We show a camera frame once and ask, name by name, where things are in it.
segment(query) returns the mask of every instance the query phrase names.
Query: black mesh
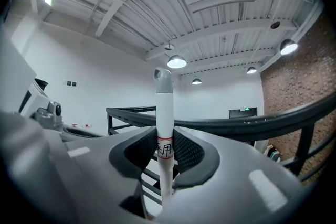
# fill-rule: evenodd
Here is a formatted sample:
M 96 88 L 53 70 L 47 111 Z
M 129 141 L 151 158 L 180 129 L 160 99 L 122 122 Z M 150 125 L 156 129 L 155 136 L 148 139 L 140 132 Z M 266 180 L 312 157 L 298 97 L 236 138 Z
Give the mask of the black mesh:
M 75 129 L 75 128 L 63 128 L 63 131 L 65 131 L 68 134 L 73 134 L 73 135 L 76 135 L 76 136 L 81 136 L 81 137 L 86 137 L 86 138 L 102 137 L 100 135 L 88 133 L 88 132 L 83 131 L 81 129 Z
M 156 128 L 152 127 L 121 142 L 111 150 L 110 163 L 121 175 L 140 179 L 156 150 L 156 140 Z
M 201 146 L 176 131 L 174 131 L 173 148 L 180 173 L 193 168 L 204 158 Z
M 156 150 L 156 131 L 135 141 L 125 151 L 125 157 L 134 165 L 144 170 Z

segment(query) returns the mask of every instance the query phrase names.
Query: label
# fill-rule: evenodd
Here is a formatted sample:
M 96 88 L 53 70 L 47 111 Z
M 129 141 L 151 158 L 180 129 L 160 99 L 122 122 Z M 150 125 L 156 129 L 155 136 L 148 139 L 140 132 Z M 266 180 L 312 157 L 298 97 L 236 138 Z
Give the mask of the label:
M 162 159 L 169 159 L 173 157 L 173 138 L 160 138 L 158 137 L 158 146 L 156 148 L 158 157 Z

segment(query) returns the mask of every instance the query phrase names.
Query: handrail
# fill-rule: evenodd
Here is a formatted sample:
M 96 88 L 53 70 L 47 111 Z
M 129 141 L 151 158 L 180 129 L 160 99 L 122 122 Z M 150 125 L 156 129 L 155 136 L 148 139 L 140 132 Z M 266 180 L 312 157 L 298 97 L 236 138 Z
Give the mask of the handrail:
M 118 129 L 123 129 L 123 128 L 127 128 L 127 127 L 132 127 L 132 124 L 125 124 L 125 125 L 119 125 L 116 127 L 113 127 L 113 129 L 118 130 Z
M 162 205 L 162 202 L 159 199 L 157 199 L 153 195 L 149 194 L 147 191 L 143 190 L 143 194 L 144 194 L 144 196 L 147 196 L 148 198 L 150 198 L 153 202 L 155 202 L 159 205 Z
M 144 180 L 141 180 L 141 184 L 146 187 L 147 189 L 149 189 L 150 191 L 154 192 L 155 194 L 161 196 L 161 191 L 157 188 L 155 188 L 154 186 L 152 186 L 151 184 L 147 183 Z
M 156 174 L 156 173 L 154 173 L 154 172 L 148 170 L 147 168 L 143 171 L 143 173 L 144 173 L 145 175 L 149 176 L 149 177 L 150 177 L 151 179 L 153 179 L 153 180 L 156 180 L 156 181 L 159 181 L 159 180 L 160 180 L 158 174 Z
M 175 120 L 175 126 L 192 128 L 244 142 L 266 140 L 299 130 L 323 118 L 335 108 L 336 92 L 317 102 L 267 116 L 223 120 Z M 106 108 L 106 111 L 112 117 L 137 127 L 155 126 L 155 116 L 138 114 L 127 109 Z
M 335 138 L 336 132 L 328 136 L 318 145 L 310 148 L 315 122 L 331 113 L 334 109 L 336 109 L 336 92 L 317 102 L 271 115 L 223 120 L 175 120 L 174 125 L 243 142 L 266 140 L 302 129 L 295 156 L 281 162 L 281 165 L 289 168 L 294 174 L 298 175 L 305 160 L 321 151 Z M 112 118 L 128 123 L 128 125 L 122 125 L 121 128 L 129 125 L 137 127 L 155 126 L 155 116 L 140 113 L 154 110 L 154 106 L 143 106 L 140 108 L 106 108 L 108 113 L 109 135 L 117 133 L 112 127 Z M 324 165 L 325 162 L 308 174 L 300 175 L 299 178 L 301 180 L 308 179 Z

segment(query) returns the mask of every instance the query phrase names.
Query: cylindrical post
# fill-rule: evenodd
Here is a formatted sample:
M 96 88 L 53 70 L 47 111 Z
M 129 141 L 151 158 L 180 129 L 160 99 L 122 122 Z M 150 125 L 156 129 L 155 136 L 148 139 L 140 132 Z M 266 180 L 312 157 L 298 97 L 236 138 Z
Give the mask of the cylindrical post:
M 156 84 L 156 130 L 158 139 L 157 163 L 159 165 L 162 206 L 169 204 L 173 191 L 173 81 L 172 74 L 163 68 L 154 72 Z
M 298 160 L 298 162 L 294 167 L 290 168 L 295 175 L 299 175 L 307 159 L 310 144 L 314 135 L 314 127 L 315 123 L 305 126 L 301 130 L 299 145 L 294 157 L 294 160 Z

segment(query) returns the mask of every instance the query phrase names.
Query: white wall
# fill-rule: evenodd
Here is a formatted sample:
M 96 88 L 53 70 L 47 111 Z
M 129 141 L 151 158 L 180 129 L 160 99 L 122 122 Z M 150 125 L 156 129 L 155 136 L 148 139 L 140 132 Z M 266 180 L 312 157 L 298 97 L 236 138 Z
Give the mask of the white wall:
M 176 96 L 177 118 L 228 119 L 229 110 L 258 108 L 258 115 L 264 114 L 264 95 L 260 74 L 226 76 L 203 80 L 192 85 L 191 81 L 180 83 Z
M 121 50 L 49 23 L 27 47 L 26 61 L 49 83 L 45 92 L 61 103 L 66 124 L 92 124 L 88 130 L 107 135 L 106 107 L 155 105 L 154 67 Z
M 17 112 L 35 75 L 0 25 L 0 110 Z

